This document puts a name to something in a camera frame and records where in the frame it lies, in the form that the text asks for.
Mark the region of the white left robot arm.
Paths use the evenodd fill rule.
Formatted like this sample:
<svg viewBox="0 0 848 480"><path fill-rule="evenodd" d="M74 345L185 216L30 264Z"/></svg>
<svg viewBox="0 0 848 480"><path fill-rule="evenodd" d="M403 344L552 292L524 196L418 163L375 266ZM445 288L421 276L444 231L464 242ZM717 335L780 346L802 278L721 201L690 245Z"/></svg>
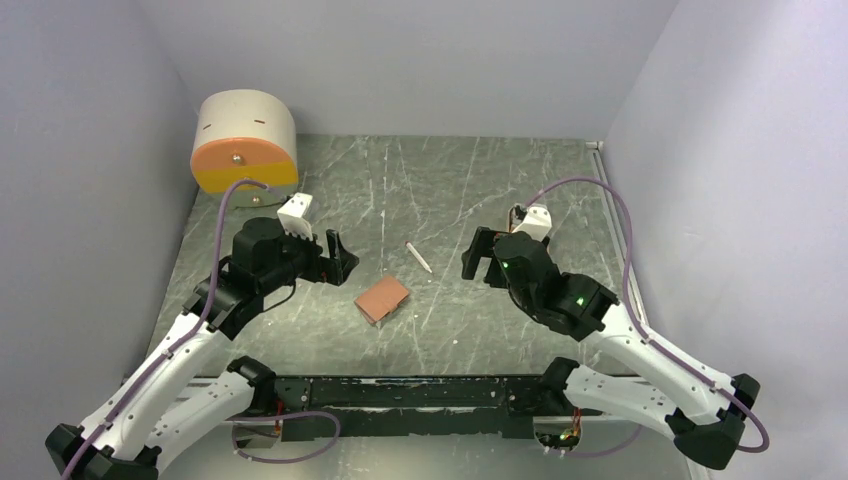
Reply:
<svg viewBox="0 0 848 480"><path fill-rule="evenodd" d="M276 373L243 356L200 393L178 395L211 355L233 341L265 310L276 290L298 280L339 286L358 266L335 230L326 244L295 233L298 221L258 217L217 255L165 338L97 410L76 425L60 424L47 451L64 479L155 479L183 451L225 421L280 431L290 415Z"/></svg>

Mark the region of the pink leather card holder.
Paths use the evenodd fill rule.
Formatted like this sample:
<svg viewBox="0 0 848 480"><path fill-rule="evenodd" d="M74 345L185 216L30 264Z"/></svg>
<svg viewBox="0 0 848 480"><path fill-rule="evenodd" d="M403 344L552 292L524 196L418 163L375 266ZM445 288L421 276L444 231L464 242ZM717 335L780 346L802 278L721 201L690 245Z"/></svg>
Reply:
<svg viewBox="0 0 848 480"><path fill-rule="evenodd" d="M409 290L394 276L385 275L354 300L354 305L372 326L385 320L409 297Z"/></svg>

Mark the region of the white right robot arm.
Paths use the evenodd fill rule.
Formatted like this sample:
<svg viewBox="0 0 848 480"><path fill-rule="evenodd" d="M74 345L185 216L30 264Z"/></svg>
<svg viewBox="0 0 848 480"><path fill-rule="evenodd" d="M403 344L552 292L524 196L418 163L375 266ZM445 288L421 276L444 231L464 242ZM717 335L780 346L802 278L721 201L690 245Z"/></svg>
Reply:
<svg viewBox="0 0 848 480"><path fill-rule="evenodd" d="M754 377L715 370L633 321L627 303L587 275L560 271L546 244L525 232L478 228L462 255L462 278L473 279L483 258L491 261L485 283L506 290L531 320L612 356L643 380L556 358L539 389L548 412L573 406L625 418L712 470L725 469L744 451L742 436L761 390Z"/></svg>

